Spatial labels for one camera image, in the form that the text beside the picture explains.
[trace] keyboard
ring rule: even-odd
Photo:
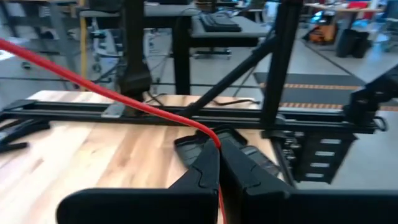
[[[206,32],[241,32],[242,28],[226,14],[202,14],[200,21]]]

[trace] floor mat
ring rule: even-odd
[[[268,73],[258,72],[254,78],[266,87]],[[351,75],[289,74],[280,106],[291,108],[341,109],[349,102],[352,91],[365,82]],[[398,111],[398,103],[383,103],[381,110]]]

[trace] black clamp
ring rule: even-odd
[[[48,121],[17,120],[0,127],[0,153],[9,152],[28,147],[28,142],[10,144],[24,136],[36,133],[37,131],[50,129]]]

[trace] gray floor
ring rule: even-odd
[[[162,34],[155,39],[155,48],[159,54],[165,54],[169,48],[170,37]],[[196,84],[215,84],[230,72],[238,63],[242,62],[251,52],[249,48],[231,49],[233,56],[227,60],[225,56],[216,56],[213,58],[194,59],[191,58],[192,83]],[[398,64],[398,52],[383,53],[375,46],[364,59],[355,58],[336,58],[332,52],[322,52],[322,54],[333,62],[338,63],[344,69],[355,74],[364,81],[370,81],[386,70]],[[157,65],[163,58],[161,56],[151,55],[149,57],[150,67]],[[297,40],[293,50],[289,73],[300,74],[319,74],[319,75],[348,75],[342,69],[334,66],[327,59],[324,59],[308,49]],[[43,71],[37,67],[26,71],[20,67],[22,60],[19,58],[10,58],[0,62],[2,68],[1,77],[31,77],[31,78],[57,78],[55,75]],[[56,62],[64,65],[64,59],[56,58]],[[104,70],[111,67],[114,61],[104,60]],[[265,58],[256,68],[258,72],[266,72],[269,69],[270,57]],[[153,69],[154,78],[160,77],[162,66]],[[165,64],[162,82],[174,82],[172,59],[167,59]],[[96,78],[98,74],[91,72],[89,78]],[[255,85],[251,77],[246,85]],[[202,95],[209,88],[193,87],[194,95]],[[63,90],[60,82],[38,82],[38,81],[14,81],[0,80],[0,106],[4,106],[14,100],[25,98],[39,90]],[[231,96],[235,88],[228,88],[222,95]],[[174,93],[172,86],[159,86],[158,93]],[[252,97],[256,100],[262,100],[260,90],[244,88],[238,96]],[[355,142],[350,150],[348,157],[342,165],[336,179],[331,185],[319,183],[300,183],[298,186],[303,189],[398,189],[398,178],[394,173],[398,170],[398,114],[393,112],[382,112],[388,122],[391,130],[386,133],[374,135],[358,135],[359,140]]]

